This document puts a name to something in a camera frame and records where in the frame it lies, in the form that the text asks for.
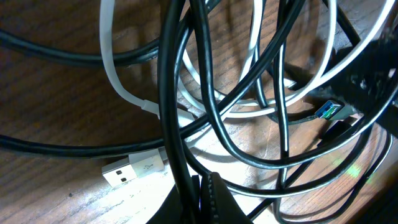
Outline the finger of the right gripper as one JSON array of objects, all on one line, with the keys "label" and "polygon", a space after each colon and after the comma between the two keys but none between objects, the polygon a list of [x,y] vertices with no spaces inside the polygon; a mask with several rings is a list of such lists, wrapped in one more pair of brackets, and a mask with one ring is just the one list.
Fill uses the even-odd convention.
[{"label": "finger of the right gripper", "polygon": [[387,89],[389,85],[397,84],[397,78],[389,77],[396,71],[397,40],[372,41],[348,66],[325,83],[326,92],[343,104],[331,119],[379,112],[385,98],[397,98],[397,93]]}]

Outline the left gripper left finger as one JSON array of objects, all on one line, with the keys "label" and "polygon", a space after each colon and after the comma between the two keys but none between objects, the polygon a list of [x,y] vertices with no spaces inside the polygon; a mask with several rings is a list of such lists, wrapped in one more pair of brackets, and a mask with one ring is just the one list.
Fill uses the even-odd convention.
[{"label": "left gripper left finger", "polygon": [[193,215],[188,217],[187,208],[185,208],[180,199],[176,186],[173,186],[166,199],[147,222],[147,224],[179,224],[179,223],[198,223],[199,215],[195,218]]}]

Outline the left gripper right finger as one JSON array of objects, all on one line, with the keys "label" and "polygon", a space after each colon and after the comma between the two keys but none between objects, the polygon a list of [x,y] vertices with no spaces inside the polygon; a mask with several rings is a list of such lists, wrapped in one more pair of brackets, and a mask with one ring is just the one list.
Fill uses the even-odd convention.
[{"label": "left gripper right finger", "polygon": [[251,224],[219,173],[204,175],[200,190],[201,223]]}]

